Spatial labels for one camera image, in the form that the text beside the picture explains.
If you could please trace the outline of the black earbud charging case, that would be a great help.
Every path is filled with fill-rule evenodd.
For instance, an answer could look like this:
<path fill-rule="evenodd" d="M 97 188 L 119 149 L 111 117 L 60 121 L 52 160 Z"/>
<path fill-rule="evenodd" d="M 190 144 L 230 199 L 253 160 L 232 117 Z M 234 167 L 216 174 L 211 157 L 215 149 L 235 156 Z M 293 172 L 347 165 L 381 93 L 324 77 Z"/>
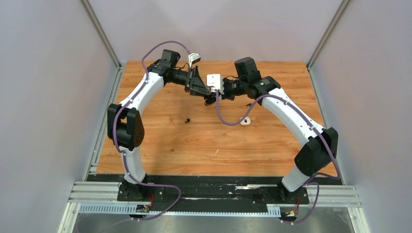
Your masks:
<path fill-rule="evenodd" d="M 210 106 L 216 102 L 216 96 L 215 95 L 209 95 L 207 97 L 204 97 L 204 105 L 205 106 Z"/>

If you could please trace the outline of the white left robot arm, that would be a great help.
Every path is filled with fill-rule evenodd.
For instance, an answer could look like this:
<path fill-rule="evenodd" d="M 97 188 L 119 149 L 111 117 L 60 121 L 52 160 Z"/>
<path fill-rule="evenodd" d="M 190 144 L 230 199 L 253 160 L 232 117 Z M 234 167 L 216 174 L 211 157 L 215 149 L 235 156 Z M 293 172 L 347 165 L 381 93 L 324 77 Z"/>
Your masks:
<path fill-rule="evenodd" d="M 182 85 L 184 91 L 192 96 L 204 98 L 205 105 L 211 105 L 216 97 L 201 79 L 197 62 L 198 53 L 189 53 L 188 69 L 177 67 L 181 55 L 172 50 L 163 50 L 160 59 L 149 66 L 143 66 L 145 74 L 142 81 L 119 104 L 107 108 L 107 133 L 120 152 L 124 165 L 123 186 L 130 189 L 136 200 L 148 197 L 149 188 L 145 184 L 146 172 L 142 167 L 140 145 L 145 136 L 141 115 L 155 94 L 166 84 Z"/>

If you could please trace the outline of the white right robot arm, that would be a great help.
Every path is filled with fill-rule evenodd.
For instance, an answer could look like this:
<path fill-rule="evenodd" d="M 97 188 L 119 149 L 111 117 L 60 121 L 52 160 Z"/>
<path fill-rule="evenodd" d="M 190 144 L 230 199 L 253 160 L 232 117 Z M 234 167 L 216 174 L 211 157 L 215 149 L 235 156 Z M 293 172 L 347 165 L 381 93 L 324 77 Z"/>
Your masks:
<path fill-rule="evenodd" d="M 297 191 L 308 184 L 320 170 L 333 164 L 339 179 L 341 172 L 336 161 L 338 132 L 333 127 L 325 128 L 305 114 L 286 94 L 273 77 L 262 77 L 253 58 L 245 57 L 234 62 L 237 77 L 222 78 L 222 88 L 217 100 L 233 100 L 246 95 L 273 113 L 298 140 L 302 146 L 294 158 L 295 165 L 277 184 L 278 198 L 291 202 Z"/>

